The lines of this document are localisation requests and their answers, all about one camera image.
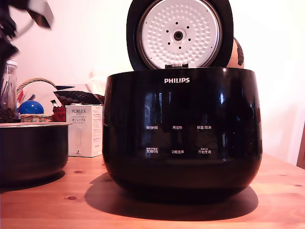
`inner cooking pot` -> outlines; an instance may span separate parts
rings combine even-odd
[[[137,197],[220,200],[250,185],[262,159],[255,73],[147,70],[108,77],[103,156]]]
[[[69,123],[0,124],[0,188],[44,182],[68,162]]]

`blue ball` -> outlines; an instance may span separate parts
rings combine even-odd
[[[19,112],[21,115],[24,114],[43,114],[43,106],[34,101],[34,100],[29,100],[25,101],[23,104],[20,105],[19,107]]]

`basket handle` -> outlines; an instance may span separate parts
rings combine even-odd
[[[50,81],[50,80],[47,80],[47,79],[43,79],[43,78],[34,78],[34,79],[29,79],[25,82],[23,82],[18,88],[17,88],[17,98],[19,97],[21,91],[23,90],[23,88],[26,86],[26,85],[29,85],[30,83],[33,83],[33,82],[46,82],[46,83],[49,83],[51,84],[53,87],[56,88],[56,85]]]

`open lid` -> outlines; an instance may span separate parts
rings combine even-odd
[[[134,70],[227,67],[234,43],[228,0],[133,0],[127,48]]]

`coffee grinder box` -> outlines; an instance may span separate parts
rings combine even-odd
[[[100,105],[66,106],[69,126],[69,156],[95,157],[102,154]]]

